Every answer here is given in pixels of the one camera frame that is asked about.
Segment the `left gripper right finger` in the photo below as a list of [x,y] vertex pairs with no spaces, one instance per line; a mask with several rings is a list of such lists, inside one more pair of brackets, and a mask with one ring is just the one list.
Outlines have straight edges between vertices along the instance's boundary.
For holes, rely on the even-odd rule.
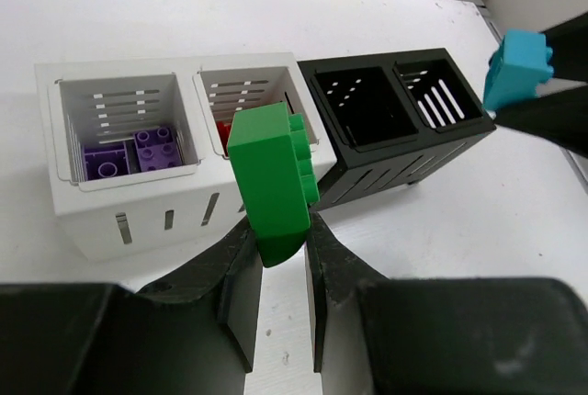
[[305,261],[326,394],[587,391],[587,309],[557,279],[388,278],[318,214]]

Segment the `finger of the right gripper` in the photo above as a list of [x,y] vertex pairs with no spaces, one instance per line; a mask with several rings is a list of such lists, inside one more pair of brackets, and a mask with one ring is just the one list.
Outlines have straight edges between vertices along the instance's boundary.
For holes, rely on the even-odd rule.
[[553,77],[537,96],[502,107],[495,123],[587,155],[587,15],[543,32],[553,49]]

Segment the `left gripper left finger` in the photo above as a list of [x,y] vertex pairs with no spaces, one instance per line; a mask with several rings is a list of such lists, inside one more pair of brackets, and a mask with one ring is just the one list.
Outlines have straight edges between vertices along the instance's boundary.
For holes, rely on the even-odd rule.
[[241,394],[262,266],[248,220],[137,292],[109,283],[1,287],[4,394]]

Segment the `cyan lego brick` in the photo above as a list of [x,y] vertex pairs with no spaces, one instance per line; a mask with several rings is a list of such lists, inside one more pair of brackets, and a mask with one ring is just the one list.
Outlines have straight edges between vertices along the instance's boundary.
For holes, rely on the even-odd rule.
[[508,30],[489,61],[482,104],[487,111],[537,96],[537,87],[554,75],[553,49],[543,33]]

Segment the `purple lego brick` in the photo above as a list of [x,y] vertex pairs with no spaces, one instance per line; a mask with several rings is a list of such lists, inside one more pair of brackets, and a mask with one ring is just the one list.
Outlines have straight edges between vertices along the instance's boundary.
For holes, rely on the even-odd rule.
[[172,127],[139,130],[133,134],[133,140],[142,173],[184,164]]

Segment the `purple lego with orange print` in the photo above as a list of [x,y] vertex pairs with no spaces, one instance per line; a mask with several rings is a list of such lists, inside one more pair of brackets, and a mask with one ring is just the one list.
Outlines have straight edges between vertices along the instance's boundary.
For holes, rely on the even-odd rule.
[[128,151],[123,141],[84,146],[82,155],[86,181],[130,174]]

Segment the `green and blue lego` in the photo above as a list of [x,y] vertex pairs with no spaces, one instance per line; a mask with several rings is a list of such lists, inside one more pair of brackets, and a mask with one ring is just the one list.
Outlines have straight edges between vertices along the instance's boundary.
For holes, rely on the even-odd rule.
[[320,198],[303,116],[284,103],[240,111],[227,150],[262,263],[280,265],[304,244]]

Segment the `red rounded lego brick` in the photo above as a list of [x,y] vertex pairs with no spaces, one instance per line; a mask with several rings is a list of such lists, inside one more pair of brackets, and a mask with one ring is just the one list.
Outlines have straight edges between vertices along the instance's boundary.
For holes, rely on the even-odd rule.
[[222,145],[222,149],[224,151],[224,155],[228,155],[228,141],[231,134],[232,124],[231,122],[223,122],[223,121],[216,121],[215,122],[217,131],[220,136],[220,142]]

